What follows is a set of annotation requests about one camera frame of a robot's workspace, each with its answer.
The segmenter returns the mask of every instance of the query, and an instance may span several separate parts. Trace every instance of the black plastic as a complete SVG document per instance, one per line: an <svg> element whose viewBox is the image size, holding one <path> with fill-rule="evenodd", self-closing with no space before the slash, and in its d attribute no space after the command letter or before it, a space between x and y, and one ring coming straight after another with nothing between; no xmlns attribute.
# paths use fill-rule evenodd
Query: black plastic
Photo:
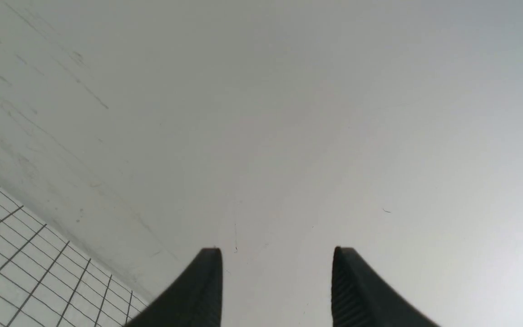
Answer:
<svg viewBox="0 0 523 327"><path fill-rule="evenodd" d="M353 248L334 250L331 309L334 327L437 327L385 283Z"/></svg>
<svg viewBox="0 0 523 327"><path fill-rule="evenodd" d="M127 327L220 327L223 263L218 248L204 248L193 262Z"/></svg>

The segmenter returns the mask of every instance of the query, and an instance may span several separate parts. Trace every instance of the smudge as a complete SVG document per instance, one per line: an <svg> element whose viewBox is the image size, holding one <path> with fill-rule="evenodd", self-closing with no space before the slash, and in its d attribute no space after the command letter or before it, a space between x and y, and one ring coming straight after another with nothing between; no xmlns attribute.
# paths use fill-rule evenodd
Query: smudge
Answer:
<svg viewBox="0 0 523 327"><path fill-rule="evenodd" d="M3 77L1 75L0 75L0 80L4 81L4 83L6 83L6 85L8 87L12 87L13 86L13 84L10 81L6 80L5 77Z"/></svg>

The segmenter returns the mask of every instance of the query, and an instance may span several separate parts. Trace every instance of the dark mark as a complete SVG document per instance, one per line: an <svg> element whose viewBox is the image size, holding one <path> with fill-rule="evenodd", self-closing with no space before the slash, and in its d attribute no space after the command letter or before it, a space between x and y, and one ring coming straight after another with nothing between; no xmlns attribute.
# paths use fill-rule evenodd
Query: dark mark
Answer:
<svg viewBox="0 0 523 327"><path fill-rule="evenodd" d="M10 81L6 80L5 77L3 77L3 76L1 76L1 75L0 75L0 80L4 81L4 82L7 84L7 86L9 86L9 87L12 87L12 86L13 86L13 84L11 84Z"/></svg>
<svg viewBox="0 0 523 327"><path fill-rule="evenodd" d="M71 58L72 60L74 60L74 62L75 62L78 66L88 68L88 67L86 66L86 64L84 63L84 58L83 58L83 56L82 56L81 54L79 54L78 52L72 51L72 54L70 54L70 58Z"/></svg>
<svg viewBox="0 0 523 327"><path fill-rule="evenodd" d="M27 62L23 58L21 58L19 54L15 54L15 57L18 58L20 62L23 62L23 64L27 64Z"/></svg>
<svg viewBox="0 0 523 327"><path fill-rule="evenodd" d="M235 230L235 251L233 253L237 253L239 250L237 250L237 223L233 223L233 228Z"/></svg>

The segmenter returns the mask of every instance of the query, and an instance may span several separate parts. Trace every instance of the gray background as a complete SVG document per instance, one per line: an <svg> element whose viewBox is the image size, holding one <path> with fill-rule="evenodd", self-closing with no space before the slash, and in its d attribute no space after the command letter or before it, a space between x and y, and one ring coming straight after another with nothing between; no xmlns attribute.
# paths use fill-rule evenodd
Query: gray background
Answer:
<svg viewBox="0 0 523 327"><path fill-rule="evenodd" d="M222 248L227 327L327 326L337 244L523 325L523 1L0 0L0 185L146 298Z"/></svg>

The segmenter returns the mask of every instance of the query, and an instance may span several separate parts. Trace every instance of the floor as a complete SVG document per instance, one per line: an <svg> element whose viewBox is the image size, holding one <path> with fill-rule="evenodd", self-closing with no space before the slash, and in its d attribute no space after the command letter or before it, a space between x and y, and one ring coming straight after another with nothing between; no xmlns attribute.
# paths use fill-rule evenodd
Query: floor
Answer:
<svg viewBox="0 0 523 327"><path fill-rule="evenodd" d="M145 303L0 188L0 326L119 327Z"/></svg>

